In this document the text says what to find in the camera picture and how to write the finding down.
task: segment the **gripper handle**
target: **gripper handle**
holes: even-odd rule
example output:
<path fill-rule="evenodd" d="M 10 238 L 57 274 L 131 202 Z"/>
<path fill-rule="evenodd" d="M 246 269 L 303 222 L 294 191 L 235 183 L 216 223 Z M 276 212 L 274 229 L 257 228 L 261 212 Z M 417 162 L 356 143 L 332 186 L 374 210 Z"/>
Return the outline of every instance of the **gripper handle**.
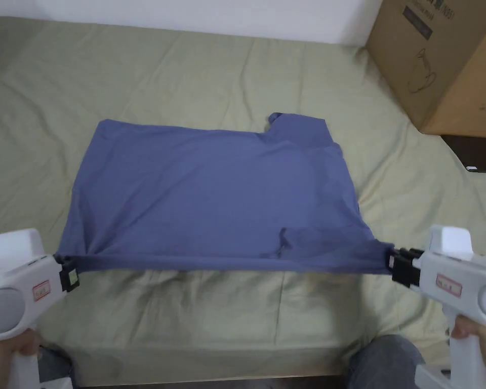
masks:
<path fill-rule="evenodd" d="M 14 353 L 7 389 L 40 389 L 37 355 Z"/>
<path fill-rule="evenodd" d="M 449 321 L 450 331 L 456 325 L 458 312 L 443 307 Z M 486 389 L 486 366 L 480 353 L 479 338 L 469 336 L 466 339 L 450 339 L 451 382 L 456 389 Z"/>

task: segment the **red label sticker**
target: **red label sticker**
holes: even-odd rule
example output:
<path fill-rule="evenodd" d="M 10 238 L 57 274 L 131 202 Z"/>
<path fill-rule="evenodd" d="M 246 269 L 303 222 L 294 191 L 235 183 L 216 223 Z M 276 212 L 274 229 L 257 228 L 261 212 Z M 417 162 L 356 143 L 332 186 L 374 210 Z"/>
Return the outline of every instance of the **red label sticker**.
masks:
<path fill-rule="evenodd" d="M 436 285 L 438 288 L 443 289 L 444 291 L 450 293 L 451 295 L 454 295 L 456 297 L 461 297 L 463 286 L 460 283 L 451 280 L 446 276 L 437 275 Z"/>
<path fill-rule="evenodd" d="M 34 301 L 43 299 L 50 293 L 50 283 L 49 280 L 43 281 L 41 284 L 37 284 L 32 288 L 32 297 Z"/>

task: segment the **box label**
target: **box label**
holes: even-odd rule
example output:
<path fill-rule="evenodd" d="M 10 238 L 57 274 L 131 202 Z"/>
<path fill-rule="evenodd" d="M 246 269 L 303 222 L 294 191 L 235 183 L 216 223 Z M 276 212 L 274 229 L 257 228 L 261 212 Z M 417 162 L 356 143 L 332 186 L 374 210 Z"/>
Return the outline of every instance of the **box label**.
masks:
<path fill-rule="evenodd" d="M 434 6 L 437 12 L 441 13 L 445 18 L 452 20 L 455 16 L 454 10 L 448 5 L 445 4 L 444 0 L 426 0 L 431 5 Z"/>
<path fill-rule="evenodd" d="M 421 20 L 421 18 L 417 16 L 411 8 L 405 7 L 403 9 L 403 16 L 409 20 L 409 22 L 414 26 L 419 34 L 423 36 L 424 39 L 430 39 L 434 31 L 432 28 L 426 25 L 425 22 L 423 22 L 423 20 Z"/>

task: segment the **sticker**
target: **sticker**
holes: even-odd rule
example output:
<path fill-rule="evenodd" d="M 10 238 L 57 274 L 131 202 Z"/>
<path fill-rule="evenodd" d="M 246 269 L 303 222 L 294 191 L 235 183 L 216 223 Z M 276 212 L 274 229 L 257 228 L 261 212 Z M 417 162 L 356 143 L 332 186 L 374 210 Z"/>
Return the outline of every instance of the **sticker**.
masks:
<path fill-rule="evenodd" d="M 423 22 L 421 18 L 417 16 L 411 8 L 405 7 L 403 9 L 403 16 L 406 17 L 407 20 L 409 20 L 409 22 L 414 26 L 416 30 L 418 30 L 419 34 L 421 34 L 424 39 L 430 39 L 434 31 L 432 30 L 432 28 L 426 25 L 425 22 Z"/>
<path fill-rule="evenodd" d="M 463 286 L 460 283 L 451 280 L 448 277 L 438 274 L 436 278 L 436 285 L 438 288 L 443 289 L 444 291 L 450 293 L 451 295 L 454 295 L 456 297 L 461 297 Z"/>
<path fill-rule="evenodd" d="M 79 281 L 79 279 L 77 278 L 77 272 L 74 270 L 72 270 L 69 274 L 68 274 L 68 279 L 70 281 L 70 285 L 72 286 L 73 284 L 75 284 L 77 281 Z"/>
<path fill-rule="evenodd" d="M 49 280 L 43 281 L 41 284 L 37 284 L 32 288 L 32 297 L 34 301 L 43 299 L 50 293 L 50 283 Z"/>

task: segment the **white wall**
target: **white wall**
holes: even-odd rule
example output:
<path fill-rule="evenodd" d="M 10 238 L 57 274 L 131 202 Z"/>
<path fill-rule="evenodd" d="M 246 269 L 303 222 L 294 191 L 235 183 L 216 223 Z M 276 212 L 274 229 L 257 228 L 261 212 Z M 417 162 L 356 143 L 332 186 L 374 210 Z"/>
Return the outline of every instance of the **white wall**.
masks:
<path fill-rule="evenodd" d="M 0 16 L 363 45 L 381 0 L 0 0 Z"/>

